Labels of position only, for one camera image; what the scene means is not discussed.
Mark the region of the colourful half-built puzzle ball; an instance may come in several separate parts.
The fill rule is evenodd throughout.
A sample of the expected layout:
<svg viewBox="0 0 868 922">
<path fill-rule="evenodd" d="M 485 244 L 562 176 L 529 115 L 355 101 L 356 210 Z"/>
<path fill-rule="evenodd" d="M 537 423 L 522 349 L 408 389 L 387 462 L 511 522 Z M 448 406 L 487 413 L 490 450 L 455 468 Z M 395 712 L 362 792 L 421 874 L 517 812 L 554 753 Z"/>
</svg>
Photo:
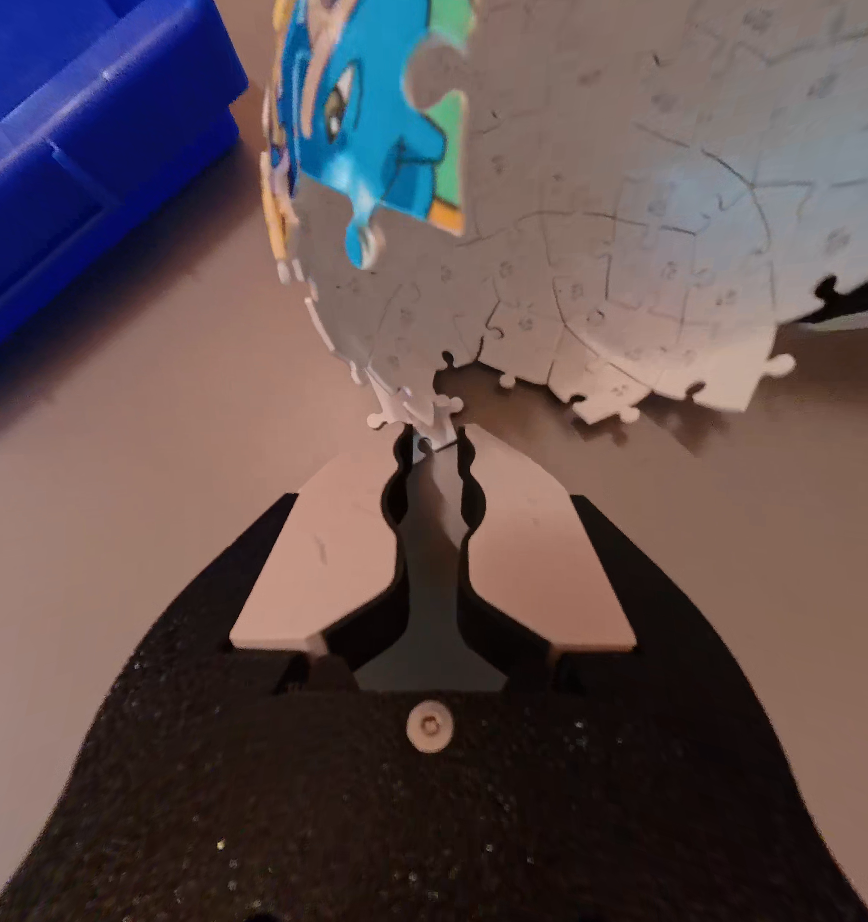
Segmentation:
<svg viewBox="0 0 868 922">
<path fill-rule="evenodd" d="M 868 2 L 275 2 L 262 202 L 378 429 L 449 365 L 742 412 L 868 280 Z"/>
</svg>

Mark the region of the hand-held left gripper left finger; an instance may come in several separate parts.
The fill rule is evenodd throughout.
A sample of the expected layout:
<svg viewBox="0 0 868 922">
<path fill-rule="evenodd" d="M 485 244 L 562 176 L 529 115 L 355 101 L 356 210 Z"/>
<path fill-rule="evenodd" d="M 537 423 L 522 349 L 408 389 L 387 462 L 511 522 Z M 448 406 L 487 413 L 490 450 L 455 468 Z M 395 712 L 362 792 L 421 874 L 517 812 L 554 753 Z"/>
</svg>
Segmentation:
<svg viewBox="0 0 868 922">
<path fill-rule="evenodd" d="M 413 428 L 389 424 L 332 459 L 295 494 L 229 633 L 238 650 L 335 655 L 359 669 L 409 620 L 400 524 Z"/>
</svg>

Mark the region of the blue plastic bin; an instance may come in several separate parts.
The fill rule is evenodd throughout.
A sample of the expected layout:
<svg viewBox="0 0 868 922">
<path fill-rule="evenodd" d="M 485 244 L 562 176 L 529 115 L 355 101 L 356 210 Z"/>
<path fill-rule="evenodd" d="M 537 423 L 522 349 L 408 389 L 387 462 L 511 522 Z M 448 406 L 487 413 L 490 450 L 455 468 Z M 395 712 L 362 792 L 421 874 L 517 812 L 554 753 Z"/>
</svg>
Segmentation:
<svg viewBox="0 0 868 922">
<path fill-rule="evenodd" d="M 211 1 L 0 1 L 0 345 L 238 139 Z"/>
</svg>

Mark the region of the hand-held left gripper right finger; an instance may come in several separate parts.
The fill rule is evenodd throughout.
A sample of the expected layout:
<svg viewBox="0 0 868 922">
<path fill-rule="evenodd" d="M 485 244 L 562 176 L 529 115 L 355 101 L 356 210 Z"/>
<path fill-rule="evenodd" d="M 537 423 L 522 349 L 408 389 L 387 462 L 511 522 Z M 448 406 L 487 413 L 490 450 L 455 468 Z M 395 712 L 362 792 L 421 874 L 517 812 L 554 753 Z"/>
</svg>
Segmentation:
<svg viewBox="0 0 868 922">
<path fill-rule="evenodd" d="M 463 642 L 507 679 L 633 653 L 635 630 L 566 488 L 477 424 L 462 428 L 457 460 Z"/>
</svg>

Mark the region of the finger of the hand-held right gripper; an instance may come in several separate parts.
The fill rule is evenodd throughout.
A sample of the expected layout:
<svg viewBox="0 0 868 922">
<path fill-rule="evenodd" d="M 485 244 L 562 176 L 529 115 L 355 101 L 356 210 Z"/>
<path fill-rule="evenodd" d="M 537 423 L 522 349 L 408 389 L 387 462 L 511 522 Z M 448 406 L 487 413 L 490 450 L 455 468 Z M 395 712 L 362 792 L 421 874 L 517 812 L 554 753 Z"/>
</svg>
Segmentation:
<svg viewBox="0 0 868 922">
<path fill-rule="evenodd" d="M 836 290 L 838 277 L 830 275 L 820 281 L 814 290 L 814 296 L 821 306 L 810 314 L 800 318 L 801 325 L 819 325 L 840 318 L 868 315 L 868 280 L 849 292 Z"/>
</svg>

